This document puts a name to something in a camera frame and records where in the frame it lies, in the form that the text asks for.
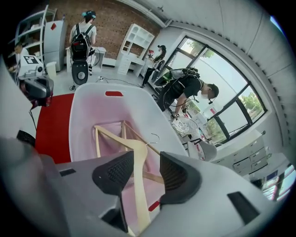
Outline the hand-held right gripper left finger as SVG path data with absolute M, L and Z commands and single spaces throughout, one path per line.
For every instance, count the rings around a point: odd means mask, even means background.
M 122 191 L 133 167 L 132 151 L 55 166 L 71 237 L 129 236 Z

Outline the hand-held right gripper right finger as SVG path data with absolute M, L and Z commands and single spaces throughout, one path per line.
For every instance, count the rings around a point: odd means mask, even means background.
M 165 194 L 143 237 L 255 237 L 278 209 L 221 165 L 161 152 L 160 174 Z

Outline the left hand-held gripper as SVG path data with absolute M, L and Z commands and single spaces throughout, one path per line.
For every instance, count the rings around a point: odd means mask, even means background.
M 33 107 L 51 104 L 54 82 L 46 77 L 44 65 L 36 56 L 21 56 L 17 67 L 17 85 Z

